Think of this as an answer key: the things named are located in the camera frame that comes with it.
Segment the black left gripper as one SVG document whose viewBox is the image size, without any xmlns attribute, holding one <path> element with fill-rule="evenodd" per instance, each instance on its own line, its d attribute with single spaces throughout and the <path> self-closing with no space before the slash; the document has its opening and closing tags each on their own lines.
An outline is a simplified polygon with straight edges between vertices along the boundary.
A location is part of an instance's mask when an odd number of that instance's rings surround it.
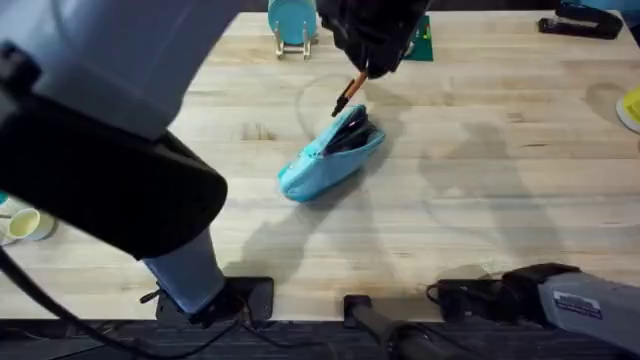
<svg viewBox="0 0 640 360">
<path fill-rule="evenodd" d="M 394 73 L 429 0 L 319 0 L 317 13 L 334 45 L 371 79 Z"/>
</svg>

